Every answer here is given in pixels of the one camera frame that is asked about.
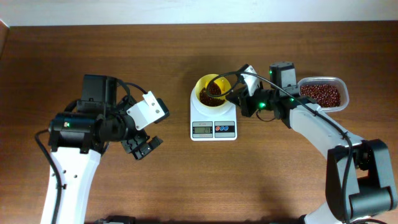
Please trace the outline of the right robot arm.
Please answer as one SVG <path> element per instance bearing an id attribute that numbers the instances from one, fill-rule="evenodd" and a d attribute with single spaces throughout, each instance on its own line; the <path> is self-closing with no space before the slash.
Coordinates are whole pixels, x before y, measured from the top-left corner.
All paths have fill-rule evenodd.
<path id="1" fill-rule="evenodd" d="M 277 62 L 264 77 L 245 64 L 234 72 L 244 86 L 231 88 L 226 99 L 250 117 L 262 110 L 304 136 L 326 159 L 326 201 L 302 215 L 298 223 L 370 223 L 374 216 L 397 208 L 397 188 L 388 146 L 365 140 L 330 118 L 315 100 L 299 93 L 292 62 Z"/>

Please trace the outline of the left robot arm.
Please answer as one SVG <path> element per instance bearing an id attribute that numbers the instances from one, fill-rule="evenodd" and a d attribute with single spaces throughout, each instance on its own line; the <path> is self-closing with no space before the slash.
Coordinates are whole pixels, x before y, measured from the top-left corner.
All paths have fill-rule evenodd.
<path id="1" fill-rule="evenodd" d="M 84 223 L 90 188 L 100 160 L 111 142 L 121 143 L 136 160 L 162 144 L 145 127 L 169 116 L 165 103 L 151 91 L 136 101 L 131 83 L 104 75 L 85 75 L 81 98 L 57 114 L 46 129 L 44 146 L 35 140 L 50 165 L 41 223 Z"/>

